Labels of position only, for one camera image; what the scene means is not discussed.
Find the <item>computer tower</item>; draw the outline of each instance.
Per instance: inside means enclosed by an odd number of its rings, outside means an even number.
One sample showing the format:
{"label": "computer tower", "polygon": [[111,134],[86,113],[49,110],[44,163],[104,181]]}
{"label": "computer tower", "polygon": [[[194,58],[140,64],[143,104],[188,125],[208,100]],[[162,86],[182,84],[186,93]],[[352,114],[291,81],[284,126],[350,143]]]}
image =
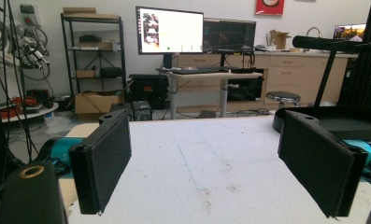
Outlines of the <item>computer tower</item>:
{"label": "computer tower", "polygon": [[148,101],[151,110],[165,109],[168,92],[166,75],[132,74],[129,87],[129,101]]}
{"label": "computer tower", "polygon": [[263,82],[262,77],[229,79],[227,101],[261,101]]}
{"label": "computer tower", "polygon": [[152,120],[152,110],[148,101],[135,101],[133,105],[133,120]]}

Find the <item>keyboard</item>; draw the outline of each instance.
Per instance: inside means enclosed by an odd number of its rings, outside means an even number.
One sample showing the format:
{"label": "keyboard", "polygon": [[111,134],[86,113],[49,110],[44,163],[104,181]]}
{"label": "keyboard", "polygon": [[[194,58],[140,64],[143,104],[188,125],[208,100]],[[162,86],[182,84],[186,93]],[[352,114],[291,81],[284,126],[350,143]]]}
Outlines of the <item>keyboard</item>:
{"label": "keyboard", "polygon": [[172,73],[178,75],[194,75],[194,74],[207,74],[207,73],[219,73],[219,69],[173,69]]}
{"label": "keyboard", "polygon": [[218,69],[219,72],[229,72],[229,70],[239,69],[240,67],[235,66],[202,66],[197,69]]}

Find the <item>cardboard box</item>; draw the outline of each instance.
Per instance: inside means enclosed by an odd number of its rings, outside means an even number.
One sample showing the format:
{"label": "cardboard box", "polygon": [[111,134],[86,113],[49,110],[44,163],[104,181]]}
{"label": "cardboard box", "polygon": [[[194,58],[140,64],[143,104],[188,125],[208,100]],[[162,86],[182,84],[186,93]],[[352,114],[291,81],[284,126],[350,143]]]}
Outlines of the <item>cardboard box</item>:
{"label": "cardboard box", "polygon": [[282,33],[276,30],[270,31],[270,42],[276,45],[276,49],[285,49],[287,38],[290,36],[289,33]]}
{"label": "cardboard box", "polygon": [[87,117],[86,114],[103,115],[117,103],[124,103],[123,91],[85,91],[75,97],[75,113],[83,117]]}
{"label": "cardboard box", "polygon": [[113,50],[112,42],[79,42],[78,46],[82,49],[84,48],[97,48],[100,50]]}
{"label": "cardboard box", "polygon": [[77,77],[94,77],[95,71],[89,69],[79,69],[77,70]]}

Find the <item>desk leg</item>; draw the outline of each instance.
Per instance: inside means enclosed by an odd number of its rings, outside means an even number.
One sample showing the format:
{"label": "desk leg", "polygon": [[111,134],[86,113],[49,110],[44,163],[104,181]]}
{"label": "desk leg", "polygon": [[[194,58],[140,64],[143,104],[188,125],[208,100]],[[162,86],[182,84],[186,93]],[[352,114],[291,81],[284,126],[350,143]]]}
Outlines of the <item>desk leg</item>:
{"label": "desk leg", "polygon": [[169,86],[170,99],[170,118],[175,119],[177,114],[177,79],[175,77],[167,77]]}
{"label": "desk leg", "polygon": [[222,79],[221,80],[221,110],[220,110],[221,118],[225,118],[227,97],[228,97],[228,79]]}

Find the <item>wall poster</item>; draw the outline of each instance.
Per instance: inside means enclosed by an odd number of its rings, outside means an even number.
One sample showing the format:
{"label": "wall poster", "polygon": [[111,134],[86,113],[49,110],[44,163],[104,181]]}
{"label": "wall poster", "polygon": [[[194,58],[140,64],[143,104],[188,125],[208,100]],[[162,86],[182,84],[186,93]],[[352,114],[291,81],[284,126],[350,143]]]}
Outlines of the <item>wall poster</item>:
{"label": "wall poster", "polygon": [[281,16],[284,10],[284,0],[256,0],[256,15]]}

